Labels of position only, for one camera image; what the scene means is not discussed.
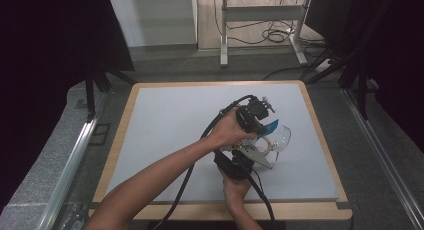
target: table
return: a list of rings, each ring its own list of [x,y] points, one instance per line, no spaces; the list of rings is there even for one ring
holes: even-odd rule
[[[346,194],[326,144],[324,135],[319,122],[313,110],[305,86],[300,81],[275,81],[275,82],[202,82],[202,83],[145,83],[136,84],[129,96],[125,111],[123,113],[115,140],[113,142],[108,160],[106,162],[103,174],[93,198],[93,203],[99,203],[106,195],[109,182],[115,171],[118,162],[118,156],[125,141],[126,133],[131,124],[131,115],[134,112],[137,95],[140,89],[151,88],[169,88],[169,87],[229,87],[229,86],[261,86],[261,85],[295,84],[299,87],[304,103],[306,104],[308,114],[311,117],[313,128],[316,131],[319,144],[322,147],[323,156],[328,164],[331,176],[338,190],[338,198],[332,200],[288,200],[271,201],[275,218],[277,220],[347,220],[352,216],[352,210],[349,207]],[[169,203],[151,204],[143,209],[135,219],[159,220],[162,219],[170,208]],[[268,220],[268,211],[263,203],[252,201],[246,203],[246,209],[257,220]],[[170,220],[213,220],[224,221],[231,220],[225,204],[222,201],[209,202],[184,202],[175,210]]]

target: gray floor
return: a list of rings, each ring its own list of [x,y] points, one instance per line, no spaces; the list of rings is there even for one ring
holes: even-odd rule
[[[290,47],[233,50],[230,51],[227,68],[220,68],[218,54],[216,51],[198,52],[191,48],[132,49],[136,72],[128,75],[140,82],[244,81],[262,80],[275,70],[298,67]],[[302,70],[289,69],[272,75],[268,80],[298,79],[301,73]],[[412,230],[414,226],[337,86],[338,76],[339,73],[332,74],[307,87],[353,208],[354,229]],[[91,138],[54,229],[69,229],[75,214],[93,197],[131,89],[120,79],[113,76],[109,79],[112,90],[107,94],[97,129],[97,133],[101,133],[109,127],[108,134]],[[62,119],[31,172],[2,212],[0,229],[34,229],[39,222],[84,124],[84,93],[84,84],[69,91]],[[423,203],[423,153],[381,109],[372,95],[368,96],[367,110],[369,123],[399,174],[417,201]],[[286,229],[349,229],[349,225],[349,221],[299,221],[287,222]],[[146,223],[136,222],[133,228],[145,229]]]

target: wall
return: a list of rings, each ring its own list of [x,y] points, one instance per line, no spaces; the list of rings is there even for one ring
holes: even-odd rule
[[[193,0],[111,0],[128,47],[195,44]]]

